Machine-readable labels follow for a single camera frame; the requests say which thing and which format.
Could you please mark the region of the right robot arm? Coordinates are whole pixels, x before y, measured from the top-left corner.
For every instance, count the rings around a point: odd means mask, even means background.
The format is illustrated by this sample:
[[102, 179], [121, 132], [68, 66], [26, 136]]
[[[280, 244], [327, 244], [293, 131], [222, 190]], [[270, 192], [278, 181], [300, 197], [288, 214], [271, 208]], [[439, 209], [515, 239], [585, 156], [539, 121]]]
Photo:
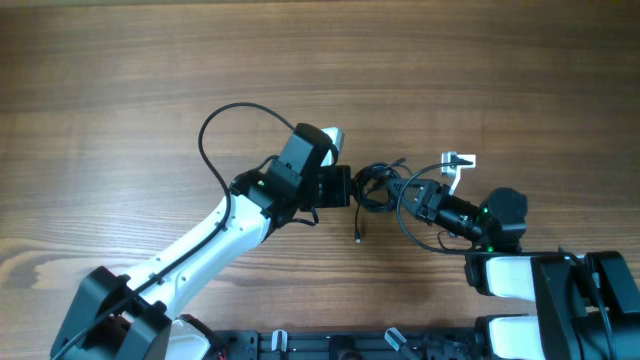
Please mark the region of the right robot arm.
[[397, 209], [470, 241], [462, 251], [470, 286], [487, 296], [536, 305], [534, 316], [487, 321], [487, 348], [504, 359], [636, 359], [639, 289], [617, 251], [525, 252], [528, 202], [512, 188], [475, 206], [433, 180], [387, 184]]

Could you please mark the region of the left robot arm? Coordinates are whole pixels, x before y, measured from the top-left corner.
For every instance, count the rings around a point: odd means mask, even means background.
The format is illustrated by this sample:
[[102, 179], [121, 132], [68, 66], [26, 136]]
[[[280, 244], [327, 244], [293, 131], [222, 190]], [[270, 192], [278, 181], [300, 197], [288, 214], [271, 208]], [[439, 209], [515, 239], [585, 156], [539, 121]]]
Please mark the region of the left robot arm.
[[350, 169], [337, 165], [344, 134], [296, 125], [284, 149], [226, 186], [219, 205], [152, 258], [81, 282], [51, 349], [54, 359], [202, 358], [210, 343], [180, 315], [228, 264], [297, 222], [298, 212], [346, 207]]

